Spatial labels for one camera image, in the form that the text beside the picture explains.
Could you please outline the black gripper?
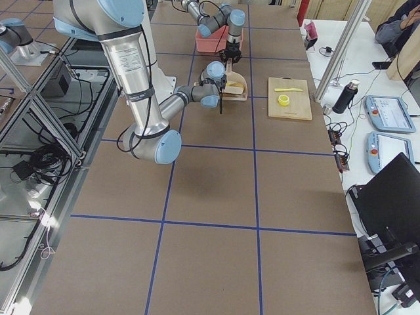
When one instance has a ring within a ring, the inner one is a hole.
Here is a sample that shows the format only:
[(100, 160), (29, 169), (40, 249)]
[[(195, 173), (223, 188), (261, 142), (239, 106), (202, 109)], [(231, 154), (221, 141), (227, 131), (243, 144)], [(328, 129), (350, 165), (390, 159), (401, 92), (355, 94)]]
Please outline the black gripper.
[(224, 50), (226, 58), (233, 58), (233, 63), (238, 63), (241, 60), (242, 52), (240, 50), (240, 42), (226, 42), (226, 47)]

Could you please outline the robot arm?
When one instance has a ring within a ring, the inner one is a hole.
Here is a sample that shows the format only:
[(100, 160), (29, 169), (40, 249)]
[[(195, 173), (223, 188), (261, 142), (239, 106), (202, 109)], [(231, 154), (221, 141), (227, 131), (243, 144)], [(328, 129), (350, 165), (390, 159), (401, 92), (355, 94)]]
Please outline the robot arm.
[(158, 102), (150, 46), (140, 44), (140, 38), (146, 35), (144, 23), (149, 19), (144, 1), (54, 1), (53, 11), (58, 32), (102, 46), (135, 119), (120, 135), (121, 151), (157, 164), (174, 162), (182, 138), (169, 122), (191, 102), (207, 108), (218, 105), (226, 81), (223, 64), (211, 62), (202, 71), (198, 85), (180, 86)]
[(245, 13), (229, 4), (210, 4), (216, 7), (213, 15), (205, 12), (206, 1), (181, 1), (176, 10), (188, 13), (197, 24), (196, 48), (200, 53), (215, 53), (226, 63), (235, 64), (242, 58), (241, 46)]

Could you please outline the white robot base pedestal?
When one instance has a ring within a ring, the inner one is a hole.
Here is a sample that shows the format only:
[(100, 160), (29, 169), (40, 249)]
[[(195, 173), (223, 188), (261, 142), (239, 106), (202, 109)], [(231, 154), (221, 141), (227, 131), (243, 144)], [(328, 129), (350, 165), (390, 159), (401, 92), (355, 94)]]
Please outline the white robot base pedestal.
[(176, 77), (166, 76), (159, 67), (157, 56), (156, 56), (156, 50), (154, 47), (154, 39), (153, 39), (152, 30), (150, 26), (150, 17), (148, 14), (147, 2), (143, 1), (143, 4), (144, 4), (145, 13), (144, 13), (144, 19), (142, 22), (142, 27), (144, 29), (144, 35), (146, 36), (146, 39), (148, 42), (149, 55), (150, 55), (148, 68), (152, 73), (152, 84), (155, 89), (155, 95), (156, 95), (157, 101), (160, 103), (173, 93), (174, 88), (175, 88), (175, 83), (176, 83)]

